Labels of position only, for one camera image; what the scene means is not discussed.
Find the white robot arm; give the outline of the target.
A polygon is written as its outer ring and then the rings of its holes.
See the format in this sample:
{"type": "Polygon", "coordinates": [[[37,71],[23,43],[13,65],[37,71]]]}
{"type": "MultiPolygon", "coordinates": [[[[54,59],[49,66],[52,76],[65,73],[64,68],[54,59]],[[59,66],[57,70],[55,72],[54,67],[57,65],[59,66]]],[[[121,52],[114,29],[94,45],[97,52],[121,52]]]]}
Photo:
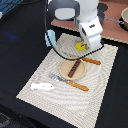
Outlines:
{"type": "Polygon", "coordinates": [[[91,50],[100,47],[103,31],[98,18],[99,0],[48,0],[48,12],[57,20],[75,18],[76,26],[91,50]]]}

